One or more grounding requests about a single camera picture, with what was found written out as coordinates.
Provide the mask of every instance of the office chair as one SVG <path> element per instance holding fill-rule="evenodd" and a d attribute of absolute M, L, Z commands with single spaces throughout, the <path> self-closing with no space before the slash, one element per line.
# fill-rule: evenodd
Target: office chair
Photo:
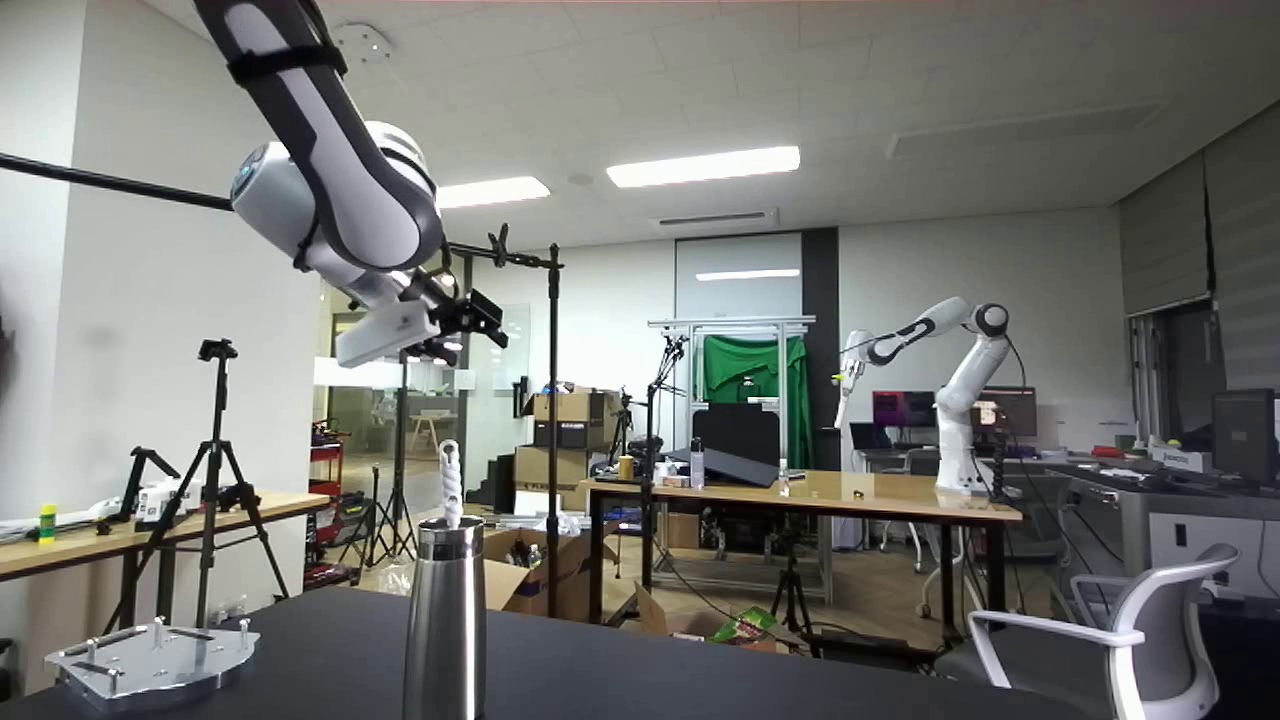
<path fill-rule="evenodd" d="M 1211 549 L 1205 558 L 1138 576 L 1075 576 L 1078 622 L 972 610 L 972 653 L 996 688 L 1060 695 L 1120 720 L 1205 716 L 1220 682 L 1200 637 L 1200 594 L 1232 558 L 1234 550 Z M 958 663 L 958 653 L 943 657 L 938 677 Z"/>

